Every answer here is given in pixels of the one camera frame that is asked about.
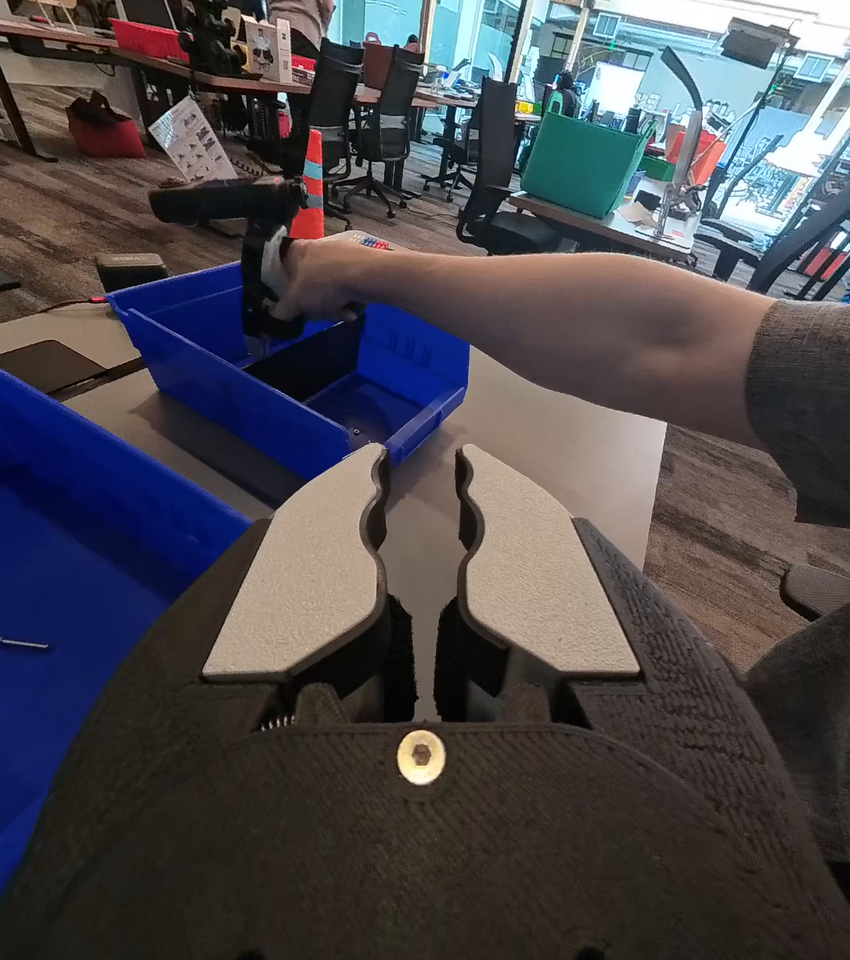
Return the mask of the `hanging black monitor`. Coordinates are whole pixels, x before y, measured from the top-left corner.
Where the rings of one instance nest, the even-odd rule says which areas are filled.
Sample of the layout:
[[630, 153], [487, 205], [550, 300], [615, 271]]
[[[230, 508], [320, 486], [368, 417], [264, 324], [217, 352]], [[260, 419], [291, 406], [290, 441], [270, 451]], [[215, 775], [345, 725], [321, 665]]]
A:
[[787, 56], [799, 38], [791, 30], [733, 17], [719, 43], [719, 54], [732, 62], [767, 69], [774, 56]]

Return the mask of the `red plastic bin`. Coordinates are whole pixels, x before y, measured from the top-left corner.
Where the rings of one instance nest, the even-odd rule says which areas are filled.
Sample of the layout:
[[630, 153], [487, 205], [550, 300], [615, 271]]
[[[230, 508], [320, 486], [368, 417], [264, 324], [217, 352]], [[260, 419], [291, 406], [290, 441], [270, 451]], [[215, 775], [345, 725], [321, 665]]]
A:
[[110, 24], [120, 50], [153, 59], [173, 59], [184, 64], [190, 62], [189, 54], [182, 48], [180, 32], [176, 29], [120, 18], [110, 18]]

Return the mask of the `black bin divider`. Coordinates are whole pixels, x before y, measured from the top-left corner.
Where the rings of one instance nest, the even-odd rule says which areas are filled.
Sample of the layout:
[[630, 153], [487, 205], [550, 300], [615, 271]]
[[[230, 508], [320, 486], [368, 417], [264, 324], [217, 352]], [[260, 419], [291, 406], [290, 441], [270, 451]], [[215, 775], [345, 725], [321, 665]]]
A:
[[363, 320], [341, 321], [253, 362], [244, 371], [273, 390], [306, 403], [355, 373]]

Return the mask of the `blue divided plastic bin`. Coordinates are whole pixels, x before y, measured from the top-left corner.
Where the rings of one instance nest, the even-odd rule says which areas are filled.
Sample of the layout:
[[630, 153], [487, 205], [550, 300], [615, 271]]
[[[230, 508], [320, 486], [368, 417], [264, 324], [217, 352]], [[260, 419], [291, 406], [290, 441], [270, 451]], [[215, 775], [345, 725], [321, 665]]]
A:
[[[239, 262], [108, 294], [158, 388], [309, 481], [367, 445], [405, 462], [463, 402], [470, 347], [405, 311], [364, 310], [356, 372], [299, 403], [252, 378]], [[353, 427], [362, 436], [352, 436]]]

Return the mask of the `white product box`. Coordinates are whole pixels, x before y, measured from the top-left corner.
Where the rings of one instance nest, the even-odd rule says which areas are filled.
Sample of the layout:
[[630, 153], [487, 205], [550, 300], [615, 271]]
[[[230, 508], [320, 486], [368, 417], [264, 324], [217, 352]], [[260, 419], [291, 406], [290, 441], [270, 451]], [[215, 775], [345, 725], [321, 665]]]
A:
[[245, 30], [249, 72], [263, 81], [291, 85], [293, 68], [288, 21], [283, 18], [277, 23], [256, 21], [244, 14], [241, 22]]

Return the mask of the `red basket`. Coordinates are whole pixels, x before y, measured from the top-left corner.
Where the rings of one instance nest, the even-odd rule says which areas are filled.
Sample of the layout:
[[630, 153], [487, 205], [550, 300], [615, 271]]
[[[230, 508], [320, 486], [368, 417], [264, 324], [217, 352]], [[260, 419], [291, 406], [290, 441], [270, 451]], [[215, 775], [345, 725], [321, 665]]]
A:
[[[684, 135], [683, 126], [671, 124], [667, 127], [665, 160], [674, 166], [677, 166], [679, 161]], [[694, 186], [707, 185], [726, 147], [727, 143], [723, 138], [708, 130], [701, 133], [691, 164], [690, 179]]]

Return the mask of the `silver gooseneck desk lamp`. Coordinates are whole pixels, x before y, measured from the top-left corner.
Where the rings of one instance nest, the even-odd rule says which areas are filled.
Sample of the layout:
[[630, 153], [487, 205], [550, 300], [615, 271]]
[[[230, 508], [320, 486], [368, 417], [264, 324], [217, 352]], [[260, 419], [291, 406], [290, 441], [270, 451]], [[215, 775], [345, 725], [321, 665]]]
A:
[[662, 239], [667, 231], [667, 221], [671, 218], [672, 210], [679, 205], [687, 204], [688, 196], [695, 190], [695, 179], [692, 167], [695, 163], [695, 154], [700, 141], [703, 125], [703, 102], [700, 91], [686, 68], [671, 46], [666, 46], [661, 54], [661, 60], [671, 73], [681, 82], [692, 100], [692, 111], [683, 135], [675, 169], [664, 189], [659, 205], [658, 217], [653, 236]]

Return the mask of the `person's right hand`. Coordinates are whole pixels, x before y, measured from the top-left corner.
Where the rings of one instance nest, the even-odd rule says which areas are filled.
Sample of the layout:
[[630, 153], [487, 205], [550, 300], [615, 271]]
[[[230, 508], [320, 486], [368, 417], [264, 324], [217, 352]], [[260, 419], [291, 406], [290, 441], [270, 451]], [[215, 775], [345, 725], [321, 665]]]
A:
[[369, 270], [384, 254], [350, 241], [289, 241], [279, 256], [271, 317], [282, 323], [302, 317], [357, 320]]

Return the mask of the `blue labelled plastic bin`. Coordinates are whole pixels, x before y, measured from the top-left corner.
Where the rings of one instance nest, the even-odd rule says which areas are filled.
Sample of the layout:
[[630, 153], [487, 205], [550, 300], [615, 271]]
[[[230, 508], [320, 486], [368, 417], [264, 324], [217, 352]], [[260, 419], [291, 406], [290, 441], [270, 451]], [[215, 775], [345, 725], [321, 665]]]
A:
[[0, 369], [0, 896], [97, 697], [245, 515]]

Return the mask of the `black robot toy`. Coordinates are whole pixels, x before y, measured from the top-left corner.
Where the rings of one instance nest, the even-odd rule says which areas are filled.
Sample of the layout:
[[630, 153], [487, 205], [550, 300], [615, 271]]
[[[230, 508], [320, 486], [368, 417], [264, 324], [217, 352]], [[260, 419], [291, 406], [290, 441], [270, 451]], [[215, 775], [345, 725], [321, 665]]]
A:
[[239, 78], [244, 55], [233, 47], [237, 28], [224, 17], [228, 1], [181, 1], [179, 44], [192, 71], [217, 77]]

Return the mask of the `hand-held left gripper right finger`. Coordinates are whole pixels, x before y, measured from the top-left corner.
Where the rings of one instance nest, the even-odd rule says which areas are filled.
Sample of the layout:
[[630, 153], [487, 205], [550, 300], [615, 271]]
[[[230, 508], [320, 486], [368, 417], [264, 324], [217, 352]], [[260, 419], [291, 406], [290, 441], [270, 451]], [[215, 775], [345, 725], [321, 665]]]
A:
[[477, 685], [633, 681], [638, 659], [571, 513], [475, 444], [455, 452], [457, 605]]

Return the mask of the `green fabric bin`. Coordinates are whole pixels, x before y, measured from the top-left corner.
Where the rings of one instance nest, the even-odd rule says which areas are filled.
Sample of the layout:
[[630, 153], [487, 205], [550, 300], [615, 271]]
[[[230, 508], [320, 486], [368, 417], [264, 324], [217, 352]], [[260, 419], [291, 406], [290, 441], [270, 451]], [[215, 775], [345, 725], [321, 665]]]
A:
[[561, 97], [550, 90], [535, 143], [521, 177], [528, 197], [602, 219], [623, 202], [655, 122], [629, 131], [561, 112]]

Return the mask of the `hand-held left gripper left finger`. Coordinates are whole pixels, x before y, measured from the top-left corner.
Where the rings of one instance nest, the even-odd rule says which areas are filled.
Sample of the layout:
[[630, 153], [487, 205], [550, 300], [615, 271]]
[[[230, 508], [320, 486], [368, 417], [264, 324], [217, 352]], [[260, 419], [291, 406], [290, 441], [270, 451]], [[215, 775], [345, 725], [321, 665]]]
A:
[[202, 669], [211, 682], [287, 682], [366, 633], [387, 597], [389, 452], [371, 442], [275, 512]]

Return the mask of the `orange blue-striped traffic cone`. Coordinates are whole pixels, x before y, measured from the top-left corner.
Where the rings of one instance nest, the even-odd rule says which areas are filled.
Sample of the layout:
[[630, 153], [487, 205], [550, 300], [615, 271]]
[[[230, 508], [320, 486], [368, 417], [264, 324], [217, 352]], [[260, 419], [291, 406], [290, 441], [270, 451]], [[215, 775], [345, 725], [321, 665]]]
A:
[[289, 236], [292, 239], [317, 240], [325, 236], [323, 160], [322, 135], [315, 127], [310, 130], [302, 173], [306, 205], [291, 223]]

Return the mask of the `black smartphone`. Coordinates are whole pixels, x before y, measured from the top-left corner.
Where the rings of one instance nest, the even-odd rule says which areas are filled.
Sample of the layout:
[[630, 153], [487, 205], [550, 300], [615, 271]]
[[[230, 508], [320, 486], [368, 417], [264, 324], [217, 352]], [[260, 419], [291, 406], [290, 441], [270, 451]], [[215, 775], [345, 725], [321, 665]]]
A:
[[0, 370], [47, 396], [95, 381], [107, 372], [105, 366], [55, 340], [0, 353]]

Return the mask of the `person's right forearm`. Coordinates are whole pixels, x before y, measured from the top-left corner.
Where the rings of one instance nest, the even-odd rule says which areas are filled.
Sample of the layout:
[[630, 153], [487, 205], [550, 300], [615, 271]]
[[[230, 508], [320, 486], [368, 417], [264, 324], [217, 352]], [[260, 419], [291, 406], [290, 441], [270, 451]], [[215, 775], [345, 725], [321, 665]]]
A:
[[346, 298], [407, 309], [549, 390], [760, 450], [745, 374], [771, 299], [608, 253], [373, 251]]

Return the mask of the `white instruction sheet sign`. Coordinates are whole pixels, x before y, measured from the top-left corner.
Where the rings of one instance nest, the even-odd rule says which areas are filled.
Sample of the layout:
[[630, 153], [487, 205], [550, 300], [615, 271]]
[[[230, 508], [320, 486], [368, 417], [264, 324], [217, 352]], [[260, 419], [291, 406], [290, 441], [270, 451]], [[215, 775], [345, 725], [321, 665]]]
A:
[[159, 116], [147, 131], [186, 184], [239, 177], [212, 123], [191, 95]]

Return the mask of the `red bag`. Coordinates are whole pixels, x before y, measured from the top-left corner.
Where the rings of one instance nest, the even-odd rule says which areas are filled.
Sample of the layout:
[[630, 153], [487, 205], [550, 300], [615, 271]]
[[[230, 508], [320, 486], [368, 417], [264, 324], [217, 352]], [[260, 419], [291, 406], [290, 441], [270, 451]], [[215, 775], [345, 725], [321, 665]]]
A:
[[135, 121], [114, 109], [97, 90], [78, 97], [66, 108], [71, 138], [77, 149], [95, 159], [143, 160], [145, 146]]

